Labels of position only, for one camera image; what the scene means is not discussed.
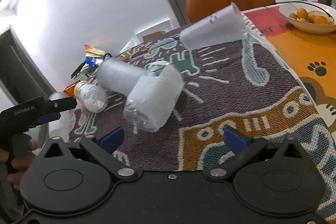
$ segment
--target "human hand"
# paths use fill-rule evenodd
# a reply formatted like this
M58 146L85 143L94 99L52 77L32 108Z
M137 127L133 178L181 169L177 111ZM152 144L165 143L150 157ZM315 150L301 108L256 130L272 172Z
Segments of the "human hand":
M26 154L20 159L13 159L11 164L13 168L18 170L18 173L9 174L8 180L10 183L14 185L16 190L20 190L20 181L25 173L25 171L29 168L33 160L35 159L35 155L31 153L31 151L36 150L36 144L33 140L29 141ZM3 149L0 149L0 161L6 162L8 161L9 153Z

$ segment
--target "white bowl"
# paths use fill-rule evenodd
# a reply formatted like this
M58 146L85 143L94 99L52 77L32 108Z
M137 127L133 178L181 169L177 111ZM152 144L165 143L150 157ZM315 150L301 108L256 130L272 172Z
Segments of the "white bowl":
M321 7L325 11L327 11L334 18L334 22L336 23L336 10L335 9L327 5L321 4L321 3L315 3L315 2L307 2L307 3L314 4L316 6ZM279 7L279 12L283 16L285 16L290 23L292 23L296 28L298 28L301 31L309 32L313 34L327 34L327 33L336 31L335 24L334 25L313 24L310 22L304 22L304 21L300 21L300 20L288 17L290 13L296 13L296 11L299 8L304 8L307 10L307 12L310 12L310 11L323 12L321 9L314 7L312 5L309 5L306 3L294 3L294 2L282 4Z

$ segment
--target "blue gripper pad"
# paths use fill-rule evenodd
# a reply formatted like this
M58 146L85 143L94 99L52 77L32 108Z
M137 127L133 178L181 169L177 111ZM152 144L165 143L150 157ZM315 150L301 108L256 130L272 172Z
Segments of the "blue gripper pad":
M227 145L235 155L252 143L251 138L246 137L230 126L224 129L223 136L225 145Z
M124 129L118 127L111 131L107 136L99 140L98 145L107 153L112 154L124 142Z

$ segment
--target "screw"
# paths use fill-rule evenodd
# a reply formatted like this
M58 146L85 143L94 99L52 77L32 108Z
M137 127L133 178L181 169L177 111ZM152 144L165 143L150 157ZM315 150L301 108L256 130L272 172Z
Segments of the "screw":
M170 175L168 175L168 178L169 179L177 179L177 175L170 174Z
M210 171L210 175L213 177L224 177L226 175L226 170L222 168L215 168Z
M118 174L122 177L130 177L131 175L134 174L134 170L131 168L121 168L118 171Z

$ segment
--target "table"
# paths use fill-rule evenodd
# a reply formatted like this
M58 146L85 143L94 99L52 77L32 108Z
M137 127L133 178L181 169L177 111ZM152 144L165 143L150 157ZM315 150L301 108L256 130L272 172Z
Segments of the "table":
M300 31L280 14L278 6L246 11L245 15L298 74L336 138L336 33Z
M126 97L112 93L106 110L98 114L78 104L71 112L70 141L122 126L125 141L113 153L120 161L136 170L196 170L209 169L233 156L223 142L227 124L247 136L264 136L270 141L295 136L328 185L319 214L334 221L334 142L295 78L255 35L188 51L179 41L182 29L119 56L140 67L166 60L180 71L184 89L166 125L156 133L137 129L123 118Z

